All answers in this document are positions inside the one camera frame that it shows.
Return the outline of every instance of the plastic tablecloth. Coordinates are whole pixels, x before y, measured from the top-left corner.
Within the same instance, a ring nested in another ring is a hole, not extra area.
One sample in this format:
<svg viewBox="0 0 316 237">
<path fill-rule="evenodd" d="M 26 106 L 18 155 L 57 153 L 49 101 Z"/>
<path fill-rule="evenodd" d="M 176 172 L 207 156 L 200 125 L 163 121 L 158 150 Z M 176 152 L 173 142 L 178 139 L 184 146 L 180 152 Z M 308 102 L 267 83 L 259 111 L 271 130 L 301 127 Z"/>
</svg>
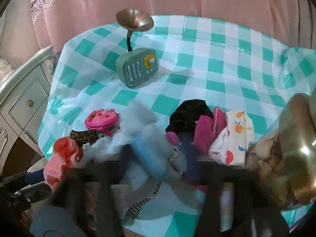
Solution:
<svg viewBox="0 0 316 237">
<path fill-rule="evenodd" d="M 153 19 L 155 26 L 135 32 L 131 43 L 134 49 L 155 49 L 159 70 L 132 89 L 115 72 L 116 59 L 127 52 L 124 28 L 97 27 L 65 44 L 38 131 L 46 158 L 52 155 L 56 139 L 72 129 L 86 130 L 84 119 L 93 110 L 113 108 L 120 113 L 134 99 L 156 113 L 162 133 L 169 116 L 185 100 L 205 100 L 211 109 L 218 105 L 223 110 L 244 110 L 258 140 L 293 94 L 311 94 L 315 87 L 314 50 L 291 48 L 257 31 L 214 19 L 175 15 Z M 227 195 L 222 195 L 224 207 L 229 206 Z M 123 225 L 148 237 L 192 236 L 203 200 L 199 191 L 164 183 L 159 197 L 145 204 L 139 218 L 126 218 Z M 283 216 L 293 225 L 309 208 Z M 225 230 L 231 218 L 228 213 L 222 216 Z"/>
</svg>

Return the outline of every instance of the brass object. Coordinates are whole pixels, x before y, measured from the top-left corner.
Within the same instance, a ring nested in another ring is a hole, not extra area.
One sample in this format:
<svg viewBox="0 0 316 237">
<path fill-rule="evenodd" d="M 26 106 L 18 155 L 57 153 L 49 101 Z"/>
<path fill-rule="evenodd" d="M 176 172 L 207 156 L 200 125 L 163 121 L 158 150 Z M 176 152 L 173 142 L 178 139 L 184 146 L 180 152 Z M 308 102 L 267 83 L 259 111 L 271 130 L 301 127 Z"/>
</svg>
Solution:
<svg viewBox="0 0 316 237">
<path fill-rule="evenodd" d="M 309 98 L 308 106 L 309 106 L 309 113 L 314 122 L 314 127 L 316 128 L 316 124 L 315 124 L 316 123 L 316 89 L 314 90 L 314 92 L 311 94 L 311 97 Z"/>
<path fill-rule="evenodd" d="M 32 107 L 34 105 L 34 102 L 32 100 L 28 100 L 27 104 L 28 104 L 29 107 Z"/>
<path fill-rule="evenodd" d="M 131 37 L 134 31 L 148 31 L 154 26 L 152 17 L 137 9 L 124 9 L 116 14 L 118 24 L 127 29 L 127 37 Z"/>
<path fill-rule="evenodd" d="M 308 100 L 306 94 L 295 94 L 279 118 L 286 175 L 301 205 L 316 196 L 316 134 Z"/>
</svg>

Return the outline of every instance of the dark blue cloth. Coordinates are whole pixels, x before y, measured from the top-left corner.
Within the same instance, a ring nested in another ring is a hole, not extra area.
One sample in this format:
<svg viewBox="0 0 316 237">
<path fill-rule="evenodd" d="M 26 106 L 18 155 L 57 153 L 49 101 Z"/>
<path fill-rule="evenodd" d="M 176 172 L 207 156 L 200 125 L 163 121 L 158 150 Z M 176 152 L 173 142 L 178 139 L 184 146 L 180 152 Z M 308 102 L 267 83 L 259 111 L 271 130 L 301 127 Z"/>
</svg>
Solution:
<svg viewBox="0 0 316 237">
<path fill-rule="evenodd" d="M 202 177 L 202 169 L 197 162 L 197 149 L 191 144 L 193 138 L 190 133 L 179 133 L 181 150 L 186 156 L 186 172 L 183 176 L 191 183 L 197 182 Z"/>
<path fill-rule="evenodd" d="M 26 184 L 35 184 L 44 181 L 44 169 L 28 173 L 24 176 L 23 180 Z"/>
</svg>

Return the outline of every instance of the pink fabric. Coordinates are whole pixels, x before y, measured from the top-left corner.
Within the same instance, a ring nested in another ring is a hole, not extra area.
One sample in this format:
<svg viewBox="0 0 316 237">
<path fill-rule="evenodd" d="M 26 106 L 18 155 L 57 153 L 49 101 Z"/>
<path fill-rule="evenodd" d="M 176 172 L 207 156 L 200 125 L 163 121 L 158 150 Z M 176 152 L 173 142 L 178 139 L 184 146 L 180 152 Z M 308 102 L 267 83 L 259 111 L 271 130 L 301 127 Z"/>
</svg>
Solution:
<svg viewBox="0 0 316 237">
<path fill-rule="evenodd" d="M 166 139 L 173 146 L 176 146 L 180 143 L 179 137 L 174 132 L 167 132 Z"/>
<path fill-rule="evenodd" d="M 199 149 L 200 155 L 207 155 L 214 139 L 212 132 L 213 121 L 208 116 L 201 115 L 195 126 L 194 146 Z"/>
<path fill-rule="evenodd" d="M 83 151 L 69 137 L 59 138 L 53 146 L 54 153 L 44 168 L 44 179 L 56 190 L 68 168 L 74 167 L 83 156 Z"/>
<path fill-rule="evenodd" d="M 213 109 L 213 130 L 215 139 L 219 136 L 222 130 L 227 126 L 226 114 L 218 106 Z"/>
<path fill-rule="evenodd" d="M 124 8 L 224 20 L 289 46 L 316 48 L 315 8 L 309 0 L 32 0 L 31 5 L 40 48 L 52 44 L 56 52 L 72 37 L 114 23 Z"/>
<path fill-rule="evenodd" d="M 205 115 L 200 116 L 194 132 L 194 146 L 199 149 L 200 155 L 208 155 L 212 143 L 226 126 L 225 112 L 219 107 L 213 109 L 213 120 Z"/>
</svg>

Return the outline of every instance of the blurry foreground object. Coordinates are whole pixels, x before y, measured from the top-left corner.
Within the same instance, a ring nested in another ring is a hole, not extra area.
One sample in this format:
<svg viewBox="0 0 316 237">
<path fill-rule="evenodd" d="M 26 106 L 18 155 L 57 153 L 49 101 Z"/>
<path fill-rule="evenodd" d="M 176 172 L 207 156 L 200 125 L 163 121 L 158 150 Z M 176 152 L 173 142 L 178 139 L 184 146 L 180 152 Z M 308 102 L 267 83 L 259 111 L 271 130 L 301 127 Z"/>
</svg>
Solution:
<svg viewBox="0 0 316 237">
<path fill-rule="evenodd" d="M 126 154 L 133 153 L 130 145 Z M 244 169 L 219 165 L 211 161 L 197 161 L 203 177 L 200 184 L 208 185 L 206 201 L 194 236 L 266 236 L 285 237 L 289 229 L 277 204 L 266 194 L 255 178 Z M 34 218 L 30 232 L 35 237 L 54 236 L 124 236 L 115 209 L 111 184 L 117 184 L 126 169 L 124 155 L 120 161 L 89 164 L 84 169 L 73 169 L 62 180 L 47 205 Z M 96 231 L 89 229 L 84 206 L 84 183 L 100 182 L 96 206 Z M 220 233 L 220 185 L 231 182 L 235 186 L 233 225 Z"/>
<path fill-rule="evenodd" d="M 255 172 L 282 210 L 316 197 L 316 91 L 297 93 L 268 134 L 249 149 L 246 169 Z"/>
</svg>

